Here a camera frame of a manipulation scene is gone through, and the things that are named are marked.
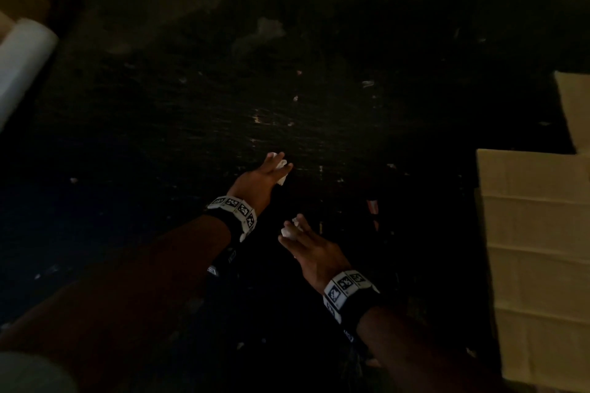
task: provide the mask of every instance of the white roll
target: white roll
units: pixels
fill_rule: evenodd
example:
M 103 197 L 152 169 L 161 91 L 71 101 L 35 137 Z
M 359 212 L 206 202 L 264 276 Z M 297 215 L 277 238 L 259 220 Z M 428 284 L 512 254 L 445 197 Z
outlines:
M 53 53 L 57 35 L 46 26 L 21 19 L 0 43 L 0 132 Z

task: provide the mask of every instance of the forearm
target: forearm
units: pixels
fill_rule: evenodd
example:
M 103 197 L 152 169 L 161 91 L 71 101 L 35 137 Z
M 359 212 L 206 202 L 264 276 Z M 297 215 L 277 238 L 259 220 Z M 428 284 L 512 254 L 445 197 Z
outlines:
M 391 309 L 369 309 L 360 319 L 357 333 L 404 391 L 509 391 L 498 375 L 467 354 L 440 348 L 424 330 Z
M 102 389 L 173 330 L 230 239 L 219 219 L 197 218 L 31 309 L 2 334 L 0 351 L 46 356 L 81 389 Z

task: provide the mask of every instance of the white plastic cylinder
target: white plastic cylinder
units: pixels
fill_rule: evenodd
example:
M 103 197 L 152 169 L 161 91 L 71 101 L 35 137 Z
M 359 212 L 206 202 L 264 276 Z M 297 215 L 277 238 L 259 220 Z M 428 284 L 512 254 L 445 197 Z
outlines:
M 0 132 L 57 42 L 57 35 L 46 26 L 21 19 L 0 43 Z

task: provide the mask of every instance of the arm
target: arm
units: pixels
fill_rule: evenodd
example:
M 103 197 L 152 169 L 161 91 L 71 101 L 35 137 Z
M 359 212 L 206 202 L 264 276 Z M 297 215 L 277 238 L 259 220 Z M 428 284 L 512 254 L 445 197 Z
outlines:
M 301 264 L 304 278 L 323 295 L 330 280 L 350 269 L 350 263 L 338 245 L 313 232 L 303 215 L 297 215 L 297 220 L 302 232 L 285 222 L 296 241 L 283 236 L 278 240 Z M 403 391 L 509 391 L 499 376 L 467 354 L 439 347 L 424 329 L 390 308 L 369 309 L 360 318 L 356 332 Z
M 228 194 L 260 215 L 276 181 L 292 168 L 275 170 L 283 156 L 269 154 Z M 66 368 L 81 391 L 104 391 L 174 330 L 182 307 L 230 239 L 227 226 L 211 216 L 182 225 L 28 311 L 2 333 L 0 351 L 45 356 Z

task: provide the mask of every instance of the hand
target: hand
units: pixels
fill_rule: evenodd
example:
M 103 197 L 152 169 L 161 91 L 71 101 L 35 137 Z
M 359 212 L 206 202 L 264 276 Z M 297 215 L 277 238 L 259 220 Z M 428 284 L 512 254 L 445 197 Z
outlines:
M 273 187 L 293 169 L 292 163 L 276 169 L 283 157 L 285 157 L 284 152 L 279 152 L 276 156 L 269 152 L 259 169 L 243 173 L 238 177 L 227 192 L 228 196 L 245 200 L 256 211 L 256 215 L 260 216 L 260 213 L 269 206 Z
M 285 227 L 287 227 L 291 236 L 296 238 L 296 241 L 279 236 L 278 242 L 293 254 L 301 264 L 303 277 L 316 291 L 323 295 L 324 289 L 330 280 L 343 270 L 350 269 L 350 263 L 338 244 L 332 243 L 314 233 L 302 214 L 297 215 L 297 220 L 303 232 L 291 222 L 285 221 Z

